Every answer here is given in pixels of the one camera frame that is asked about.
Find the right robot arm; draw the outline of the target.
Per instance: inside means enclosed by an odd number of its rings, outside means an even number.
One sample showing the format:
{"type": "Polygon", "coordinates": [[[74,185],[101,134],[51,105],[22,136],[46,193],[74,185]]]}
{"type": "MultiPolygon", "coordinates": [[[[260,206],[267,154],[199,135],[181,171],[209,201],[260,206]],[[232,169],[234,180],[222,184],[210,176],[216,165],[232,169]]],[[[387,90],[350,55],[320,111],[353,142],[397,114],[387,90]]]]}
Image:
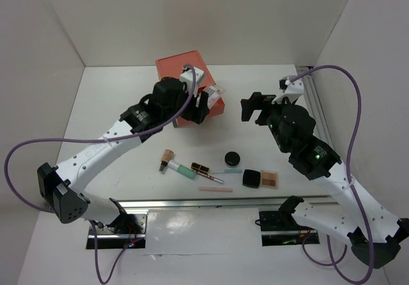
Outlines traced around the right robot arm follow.
{"type": "Polygon", "coordinates": [[[346,165],[324,141],[314,136],[315,120],[308,111],[284,97],[254,92],[241,100],[242,121],[261,113],[256,124],[268,127],[289,163],[308,180],[324,188],[346,212],[345,216],[315,208],[301,197],[291,196],[281,205],[279,222],[286,229],[297,224],[312,227],[343,242],[362,263],[369,264],[374,247],[374,268],[391,262],[408,238],[408,219],[388,212],[357,180],[349,183],[346,165]]]}

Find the pink concealer stick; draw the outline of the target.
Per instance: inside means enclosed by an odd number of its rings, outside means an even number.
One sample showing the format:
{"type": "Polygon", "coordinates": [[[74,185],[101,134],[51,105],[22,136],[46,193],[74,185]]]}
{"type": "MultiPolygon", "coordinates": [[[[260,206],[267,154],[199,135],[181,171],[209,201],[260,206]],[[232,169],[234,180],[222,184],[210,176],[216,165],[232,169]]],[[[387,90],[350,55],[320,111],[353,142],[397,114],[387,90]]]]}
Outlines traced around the pink concealer stick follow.
{"type": "Polygon", "coordinates": [[[198,190],[201,192],[223,192],[223,193],[233,192],[233,189],[220,187],[198,187],[198,190]]]}

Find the coral red top drawer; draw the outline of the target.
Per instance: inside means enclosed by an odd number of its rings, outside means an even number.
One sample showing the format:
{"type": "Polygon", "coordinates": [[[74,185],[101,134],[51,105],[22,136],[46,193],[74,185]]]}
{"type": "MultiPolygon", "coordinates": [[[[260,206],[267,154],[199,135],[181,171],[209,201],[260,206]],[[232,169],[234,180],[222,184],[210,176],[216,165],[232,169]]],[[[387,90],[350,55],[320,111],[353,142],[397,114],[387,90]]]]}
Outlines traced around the coral red top drawer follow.
{"type": "MultiPolygon", "coordinates": [[[[181,54],[156,59],[155,64],[157,67],[159,79],[163,77],[174,77],[178,79],[183,70],[183,65],[190,64],[194,66],[194,68],[199,68],[200,70],[202,70],[205,75],[204,80],[199,85],[198,88],[199,92],[209,85],[216,85],[210,71],[208,70],[198,50],[192,50],[181,54]]],[[[225,103],[223,99],[220,97],[210,109],[210,113],[206,117],[206,119],[215,116],[220,116],[221,114],[223,114],[224,108],[225,103]]],[[[176,121],[174,121],[173,123],[175,128],[184,127],[191,124],[192,122],[189,122],[181,117],[176,119],[176,121]]]]}

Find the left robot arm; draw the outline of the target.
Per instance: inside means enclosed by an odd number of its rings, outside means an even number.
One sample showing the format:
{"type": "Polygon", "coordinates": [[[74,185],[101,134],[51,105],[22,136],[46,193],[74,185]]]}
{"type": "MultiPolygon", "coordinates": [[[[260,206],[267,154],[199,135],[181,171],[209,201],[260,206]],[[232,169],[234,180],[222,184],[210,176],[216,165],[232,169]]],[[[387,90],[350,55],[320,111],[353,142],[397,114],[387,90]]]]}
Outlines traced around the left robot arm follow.
{"type": "Polygon", "coordinates": [[[61,223],[69,224],[83,218],[112,233],[128,229],[133,233],[141,232],[137,219],[117,200],[86,194],[85,189],[116,159],[161,131],[163,123],[178,117],[202,123],[210,113],[208,96],[197,96],[203,78],[199,72],[194,75],[184,72],[177,79],[162,78],[154,85],[152,93],[120,115],[97,144],[56,166],[44,163],[38,168],[40,194],[61,223]]]}

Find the light blue mascara tube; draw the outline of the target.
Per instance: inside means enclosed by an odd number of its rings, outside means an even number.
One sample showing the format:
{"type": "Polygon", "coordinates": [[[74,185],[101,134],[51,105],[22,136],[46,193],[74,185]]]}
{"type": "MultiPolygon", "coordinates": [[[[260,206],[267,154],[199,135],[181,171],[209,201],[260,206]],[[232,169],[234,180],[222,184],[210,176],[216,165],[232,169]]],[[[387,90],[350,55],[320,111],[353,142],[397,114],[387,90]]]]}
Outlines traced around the light blue mascara tube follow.
{"type": "Polygon", "coordinates": [[[221,169],[221,170],[212,170],[212,174],[234,174],[234,173],[242,173],[242,169],[221,169]]]}

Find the dark red lip pencil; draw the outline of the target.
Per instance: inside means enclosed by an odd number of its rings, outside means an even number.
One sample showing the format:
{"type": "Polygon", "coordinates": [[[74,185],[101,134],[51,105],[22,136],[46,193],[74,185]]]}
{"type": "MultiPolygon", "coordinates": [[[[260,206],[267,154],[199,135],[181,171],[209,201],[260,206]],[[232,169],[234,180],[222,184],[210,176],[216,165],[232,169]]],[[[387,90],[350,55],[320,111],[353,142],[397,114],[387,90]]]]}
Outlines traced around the dark red lip pencil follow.
{"type": "Polygon", "coordinates": [[[224,184],[224,181],[223,181],[223,180],[218,179],[218,178],[216,178],[216,177],[214,177],[214,176],[212,176],[212,175],[210,175],[210,174],[202,173],[202,172],[199,172],[199,171],[196,171],[196,174],[197,174],[198,176],[201,176],[201,177],[206,178],[206,179],[208,179],[208,180],[215,181],[215,182],[220,183],[220,184],[224,184]]]}

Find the black gold lipstick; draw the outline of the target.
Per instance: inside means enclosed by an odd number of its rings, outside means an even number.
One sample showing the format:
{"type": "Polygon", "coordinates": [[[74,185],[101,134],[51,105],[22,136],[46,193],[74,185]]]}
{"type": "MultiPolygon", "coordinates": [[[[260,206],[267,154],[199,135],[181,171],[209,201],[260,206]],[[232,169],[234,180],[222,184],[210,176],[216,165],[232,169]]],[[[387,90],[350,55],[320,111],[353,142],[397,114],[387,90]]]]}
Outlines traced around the black gold lipstick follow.
{"type": "Polygon", "coordinates": [[[203,166],[203,165],[195,163],[195,162],[191,163],[190,168],[192,170],[198,171],[200,173],[204,173],[204,174],[209,174],[210,173],[210,168],[209,167],[203,166]]]}

